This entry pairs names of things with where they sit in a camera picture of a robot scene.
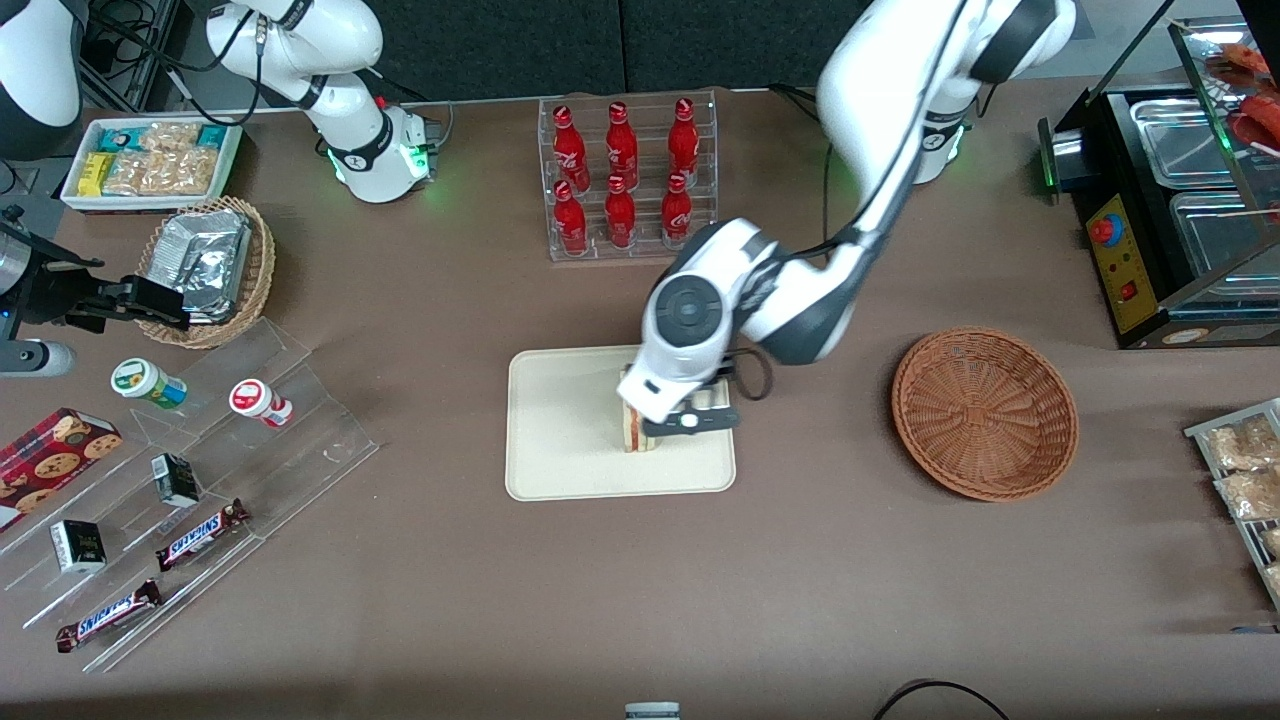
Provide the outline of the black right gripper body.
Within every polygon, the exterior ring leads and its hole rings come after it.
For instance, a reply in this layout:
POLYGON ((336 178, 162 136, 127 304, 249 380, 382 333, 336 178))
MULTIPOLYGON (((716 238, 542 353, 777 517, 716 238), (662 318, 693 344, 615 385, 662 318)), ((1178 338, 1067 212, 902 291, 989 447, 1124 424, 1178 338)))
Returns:
POLYGON ((96 300, 102 282, 90 270, 99 258, 82 258, 28 231, 3 232, 3 331, 22 324, 64 325, 64 313, 96 300))

